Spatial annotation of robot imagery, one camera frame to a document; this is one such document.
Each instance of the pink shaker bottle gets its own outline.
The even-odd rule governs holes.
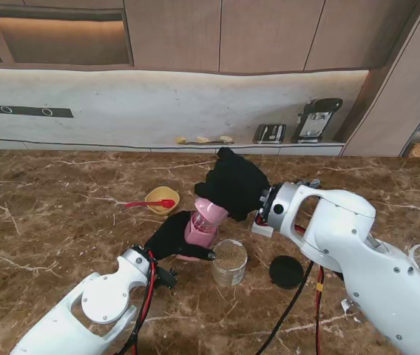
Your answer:
[[[205,198],[199,197],[195,201],[195,211],[186,227],[186,242],[197,244],[205,248],[210,248],[218,236],[218,226],[226,218],[228,212],[210,202]],[[196,257],[178,256],[184,260],[198,260]]]

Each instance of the kitchen counter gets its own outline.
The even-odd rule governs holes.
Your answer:
[[[353,191],[376,207],[375,237],[406,252],[420,243],[419,159],[249,158],[271,183],[319,178],[323,189]],[[125,209],[122,201],[142,200],[164,185],[179,192],[177,210],[192,209],[193,186],[215,161],[209,154],[0,151],[0,355],[85,276],[114,272],[116,257],[144,243],[165,220],[146,208]],[[313,207],[309,200],[305,211]],[[301,213],[299,221],[306,220]],[[160,263],[178,270],[178,284],[157,290],[140,332],[141,355],[253,354],[264,343],[295,292],[271,284],[268,266],[281,254],[295,256],[304,268],[308,261],[281,235],[267,238],[250,229],[249,220],[230,219],[220,229],[221,238],[240,240],[248,250],[245,278],[236,287],[217,286],[207,262],[170,257]],[[314,267],[265,354],[315,353],[317,273]],[[138,307],[141,294],[133,294]],[[328,272],[323,353],[397,354],[358,311],[345,315],[344,298],[342,281]]]

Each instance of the black knob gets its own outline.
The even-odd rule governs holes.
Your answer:
[[[274,206],[273,210],[275,214],[281,214],[284,212],[284,207],[282,207],[280,204],[277,204]]]

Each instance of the black lid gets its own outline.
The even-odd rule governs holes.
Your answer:
[[[269,266],[271,281],[280,288],[290,290],[297,287],[304,277],[304,269],[293,257],[280,255]]]

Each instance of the black glove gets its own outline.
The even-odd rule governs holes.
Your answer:
[[[245,220],[249,212],[263,205],[260,197],[264,189],[269,189],[268,179],[253,163],[229,148],[221,148],[218,157],[206,182],[195,185],[195,194],[223,207],[234,220]]]
[[[144,244],[145,248],[151,249],[156,260],[173,254],[197,257],[203,260],[215,259],[215,253],[211,249],[186,242],[184,234],[187,223],[190,221],[190,215],[189,211],[181,211],[169,216]]]

